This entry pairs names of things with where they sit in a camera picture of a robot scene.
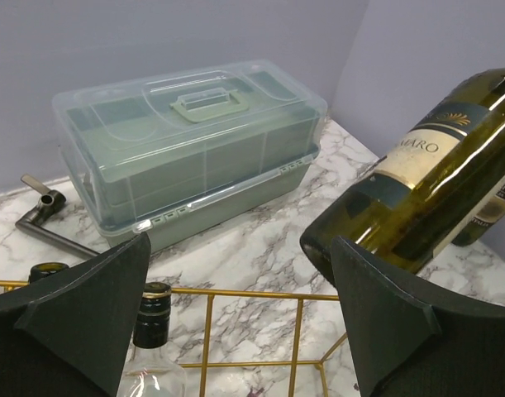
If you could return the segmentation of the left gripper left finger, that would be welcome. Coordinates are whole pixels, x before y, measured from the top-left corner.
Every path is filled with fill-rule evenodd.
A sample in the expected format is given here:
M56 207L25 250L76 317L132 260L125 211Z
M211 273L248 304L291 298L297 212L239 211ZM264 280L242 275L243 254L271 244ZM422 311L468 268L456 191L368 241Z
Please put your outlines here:
M150 261L144 233L0 294L0 396L114 396Z

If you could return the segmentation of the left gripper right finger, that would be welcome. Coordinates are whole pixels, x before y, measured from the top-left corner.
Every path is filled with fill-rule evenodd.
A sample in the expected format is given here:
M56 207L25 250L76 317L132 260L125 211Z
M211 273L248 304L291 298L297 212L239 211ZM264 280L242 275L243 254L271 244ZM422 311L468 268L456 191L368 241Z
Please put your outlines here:
M505 396L505 307L336 237L331 265L363 396Z

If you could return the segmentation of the green wine bottle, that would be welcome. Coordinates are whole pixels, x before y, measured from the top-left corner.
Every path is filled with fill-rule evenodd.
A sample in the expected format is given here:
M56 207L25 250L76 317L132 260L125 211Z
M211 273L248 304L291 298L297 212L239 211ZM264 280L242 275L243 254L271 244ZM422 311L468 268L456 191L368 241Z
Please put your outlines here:
M417 273L504 185L499 68L455 87L305 229L300 246L328 281L336 237Z
M468 246L505 216L505 162L485 161L459 188L460 204L467 218L452 243Z
M69 265L62 262L44 262L34 265L30 268L28 283L43 280L50 275L58 274L63 270L67 270L68 268Z

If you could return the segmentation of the clear glass liquor bottle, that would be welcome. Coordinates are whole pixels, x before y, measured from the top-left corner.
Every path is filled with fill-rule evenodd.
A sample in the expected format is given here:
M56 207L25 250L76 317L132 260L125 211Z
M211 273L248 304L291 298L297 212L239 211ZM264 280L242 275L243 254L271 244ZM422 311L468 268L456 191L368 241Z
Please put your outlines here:
M185 396L185 369L170 360L169 338L172 289L164 282L145 284L117 394L119 396Z

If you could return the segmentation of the green plastic storage box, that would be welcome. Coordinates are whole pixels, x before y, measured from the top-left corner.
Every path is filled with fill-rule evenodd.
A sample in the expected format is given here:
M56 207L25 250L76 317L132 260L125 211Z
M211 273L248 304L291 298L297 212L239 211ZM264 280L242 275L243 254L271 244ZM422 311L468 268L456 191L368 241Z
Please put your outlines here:
M327 104L267 60L59 93L60 153L98 233L154 251L296 189Z

